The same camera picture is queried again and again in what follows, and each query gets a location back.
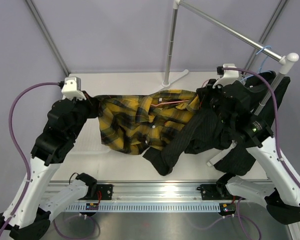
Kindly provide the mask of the pink wire hanger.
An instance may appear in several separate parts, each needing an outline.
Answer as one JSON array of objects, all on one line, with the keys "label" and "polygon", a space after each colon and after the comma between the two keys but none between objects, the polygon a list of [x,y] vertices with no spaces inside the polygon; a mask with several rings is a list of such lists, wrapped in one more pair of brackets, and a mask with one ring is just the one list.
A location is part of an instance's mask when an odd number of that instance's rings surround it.
[{"label": "pink wire hanger", "polygon": [[150,107],[154,107],[154,108],[159,108],[159,107],[164,107],[164,106],[167,106],[167,105],[178,105],[178,104],[183,104],[183,103],[188,103],[188,104],[190,104],[190,103],[192,103],[192,102],[195,102],[196,101],[196,99],[192,99],[192,100],[177,100],[177,101],[168,101],[168,102],[160,102],[160,103],[157,103],[157,104],[153,104],[153,103],[151,103],[150,104]]}]

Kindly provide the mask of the yellow plaid shirt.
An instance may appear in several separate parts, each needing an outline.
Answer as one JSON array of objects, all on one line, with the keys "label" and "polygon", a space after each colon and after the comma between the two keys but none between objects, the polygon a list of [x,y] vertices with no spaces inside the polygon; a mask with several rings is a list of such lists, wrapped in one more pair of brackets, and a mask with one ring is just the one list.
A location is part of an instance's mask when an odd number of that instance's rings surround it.
[{"label": "yellow plaid shirt", "polygon": [[[147,148],[162,150],[199,109],[196,92],[168,89],[150,95],[97,95],[100,101],[101,142],[110,149],[140,155]],[[192,103],[150,107],[159,102],[193,100]]]}]

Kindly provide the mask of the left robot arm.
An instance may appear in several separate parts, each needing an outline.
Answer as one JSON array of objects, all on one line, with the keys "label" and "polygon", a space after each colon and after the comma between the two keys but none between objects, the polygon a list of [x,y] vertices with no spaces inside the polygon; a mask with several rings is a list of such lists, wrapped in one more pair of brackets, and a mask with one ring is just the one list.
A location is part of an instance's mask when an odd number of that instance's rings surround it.
[{"label": "left robot arm", "polygon": [[10,206],[0,213],[0,231],[8,230],[14,240],[39,240],[51,222],[71,203],[92,199],[97,180],[81,173],[67,187],[46,202],[41,202],[46,188],[60,168],[87,119],[98,116],[99,102],[63,99],[48,112],[48,121],[26,162],[27,173]]}]

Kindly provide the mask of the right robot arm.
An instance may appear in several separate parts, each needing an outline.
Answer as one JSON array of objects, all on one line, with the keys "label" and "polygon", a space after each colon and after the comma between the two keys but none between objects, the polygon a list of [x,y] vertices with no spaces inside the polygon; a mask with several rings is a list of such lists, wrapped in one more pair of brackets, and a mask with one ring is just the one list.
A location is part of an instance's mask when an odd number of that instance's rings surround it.
[{"label": "right robot arm", "polygon": [[242,146],[262,166],[273,187],[262,187],[241,177],[226,173],[216,182],[221,198],[242,197],[264,207],[279,223],[300,222],[300,180],[280,149],[269,125],[250,109],[255,93],[241,83],[214,87],[215,80],[197,94],[203,108],[221,117],[230,140]]}]

